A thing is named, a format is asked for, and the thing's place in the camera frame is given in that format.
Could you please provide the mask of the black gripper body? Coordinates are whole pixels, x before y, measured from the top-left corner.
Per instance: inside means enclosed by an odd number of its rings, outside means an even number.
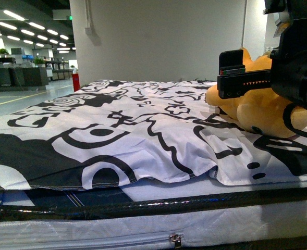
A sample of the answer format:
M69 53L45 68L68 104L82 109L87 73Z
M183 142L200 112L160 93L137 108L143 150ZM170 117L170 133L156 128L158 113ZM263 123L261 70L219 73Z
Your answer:
M222 99L239 98L249 90L269 88L270 71L247 72L241 49L222 52L219 55L218 96Z

